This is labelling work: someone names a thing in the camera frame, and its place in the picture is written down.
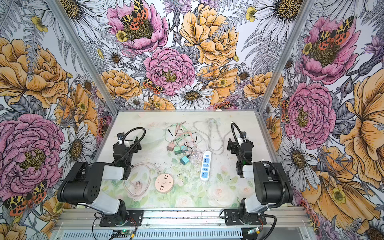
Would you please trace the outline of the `white blue power strip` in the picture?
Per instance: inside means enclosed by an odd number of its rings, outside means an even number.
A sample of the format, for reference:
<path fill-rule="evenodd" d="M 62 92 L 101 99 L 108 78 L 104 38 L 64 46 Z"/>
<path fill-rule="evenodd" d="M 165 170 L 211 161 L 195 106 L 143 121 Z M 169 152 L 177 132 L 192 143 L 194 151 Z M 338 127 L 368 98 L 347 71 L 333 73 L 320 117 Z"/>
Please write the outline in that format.
<path fill-rule="evenodd" d="M 205 151 L 203 153 L 203 160 L 202 160 L 201 174 L 200 174 L 200 179 L 203 182 L 207 182 L 210 177 L 211 162 L 212 162 L 212 152 Z"/>

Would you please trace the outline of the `pink charger plug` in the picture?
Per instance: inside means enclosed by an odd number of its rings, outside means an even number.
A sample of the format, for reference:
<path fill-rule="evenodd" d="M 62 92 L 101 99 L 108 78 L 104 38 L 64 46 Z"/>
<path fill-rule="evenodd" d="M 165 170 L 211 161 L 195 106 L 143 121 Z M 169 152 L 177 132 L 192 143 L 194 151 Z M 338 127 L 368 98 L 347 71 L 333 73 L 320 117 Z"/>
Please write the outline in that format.
<path fill-rule="evenodd" d="M 170 152 L 172 152 L 172 151 L 174 150 L 175 146 L 176 146 L 176 145 L 175 145 L 174 143 L 169 143 L 169 144 L 167 145 L 167 150 L 170 151 Z"/>

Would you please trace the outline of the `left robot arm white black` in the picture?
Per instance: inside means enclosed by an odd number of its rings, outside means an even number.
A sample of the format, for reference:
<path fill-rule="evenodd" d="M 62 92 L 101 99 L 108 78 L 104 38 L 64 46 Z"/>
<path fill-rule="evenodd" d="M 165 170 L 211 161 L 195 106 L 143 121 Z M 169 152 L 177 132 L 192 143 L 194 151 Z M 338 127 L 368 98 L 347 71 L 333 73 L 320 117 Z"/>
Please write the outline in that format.
<path fill-rule="evenodd" d="M 101 190 L 102 181 L 128 180 L 133 169 L 132 157 L 142 149 L 141 141 L 146 129 L 136 127 L 127 133 L 118 134 L 118 142 L 113 145 L 111 163 L 95 162 L 73 165 L 58 189 L 59 202 L 86 206 L 98 211 L 110 224 L 122 226 L 136 220 L 127 211 L 125 202 L 112 198 Z"/>

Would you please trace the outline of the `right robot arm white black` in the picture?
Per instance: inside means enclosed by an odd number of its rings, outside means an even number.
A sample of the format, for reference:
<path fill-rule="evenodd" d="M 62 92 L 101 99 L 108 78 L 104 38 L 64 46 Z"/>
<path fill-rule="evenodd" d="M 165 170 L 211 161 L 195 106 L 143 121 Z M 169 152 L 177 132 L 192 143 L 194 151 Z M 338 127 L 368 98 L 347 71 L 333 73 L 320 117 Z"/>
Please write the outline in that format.
<path fill-rule="evenodd" d="M 236 155 L 236 172 L 239 177 L 253 184 L 254 193 L 243 198 L 239 208 L 224 210 L 227 226 L 262 225 L 266 223 L 263 214 L 293 200 L 293 190 L 281 163 L 266 160 L 252 161 L 254 144 L 247 140 L 246 133 L 235 141 L 228 140 L 227 150 Z"/>

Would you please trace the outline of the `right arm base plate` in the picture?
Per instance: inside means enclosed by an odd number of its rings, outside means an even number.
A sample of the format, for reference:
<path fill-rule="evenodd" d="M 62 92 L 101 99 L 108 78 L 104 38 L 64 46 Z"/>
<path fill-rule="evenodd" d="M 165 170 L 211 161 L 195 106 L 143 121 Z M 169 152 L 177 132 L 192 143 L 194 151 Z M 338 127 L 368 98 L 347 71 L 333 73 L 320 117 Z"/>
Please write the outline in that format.
<path fill-rule="evenodd" d="M 226 226 L 261 226 L 267 223 L 265 217 L 239 209 L 224 209 L 219 217 L 225 221 Z"/>

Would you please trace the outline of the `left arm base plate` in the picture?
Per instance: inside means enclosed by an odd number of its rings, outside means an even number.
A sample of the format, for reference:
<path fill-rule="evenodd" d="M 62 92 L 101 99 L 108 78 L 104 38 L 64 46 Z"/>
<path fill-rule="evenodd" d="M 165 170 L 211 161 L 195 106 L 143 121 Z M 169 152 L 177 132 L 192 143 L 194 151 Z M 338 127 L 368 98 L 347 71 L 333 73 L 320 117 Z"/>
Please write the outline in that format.
<path fill-rule="evenodd" d="M 127 210 L 125 214 L 106 215 L 100 221 L 101 227 L 140 227 L 144 210 Z"/>

